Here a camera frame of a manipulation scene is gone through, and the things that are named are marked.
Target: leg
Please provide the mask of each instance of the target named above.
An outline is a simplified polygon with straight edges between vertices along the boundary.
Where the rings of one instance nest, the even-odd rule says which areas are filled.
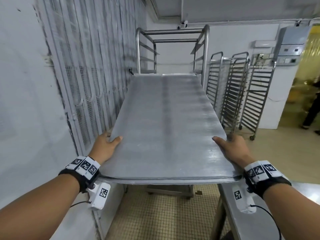
[[[314,101],[309,109],[308,115],[306,116],[306,119],[303,122],[303,127],[307,129],[317,116],[317,114],[320,112],[320,96],[318,96]]]
[[[216,215],[214,217],[213,228],[210,235],[210,240],[219,240],[224,222],[226,221],[226,209],[223,206],[221,196],[218,201]]]

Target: aluminum sheet pan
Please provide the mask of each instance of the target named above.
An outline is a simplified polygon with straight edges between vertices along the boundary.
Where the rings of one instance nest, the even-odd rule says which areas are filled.
[[[100,167],[111,181],[222,183],[241,175],[212,140],[226,134],[194,74],[135,75],[111,140],[119,135],[122,142]]]

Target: security camera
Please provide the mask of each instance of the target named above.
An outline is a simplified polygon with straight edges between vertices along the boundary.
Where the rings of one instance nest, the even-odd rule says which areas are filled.
[[[188,27],[188,20],[181,22],[181,24],[178,26],[178,29],[183,29]]]

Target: shoe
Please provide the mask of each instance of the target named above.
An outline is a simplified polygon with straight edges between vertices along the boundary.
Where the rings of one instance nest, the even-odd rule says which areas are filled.
[[[308,130],[310,128],[310,126],[306,126],[306,125],[300,125],[299,127],[304,130]]]

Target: doorway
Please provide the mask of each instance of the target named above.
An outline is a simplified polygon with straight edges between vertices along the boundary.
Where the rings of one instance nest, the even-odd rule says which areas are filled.
[[[320,25],[314,25],[308,36],[306,47],[284,106],[279,126],[298,127],[305,119],[319,89],[312,86],[320,76]],[[320,128],[320,115],[312,127]]]

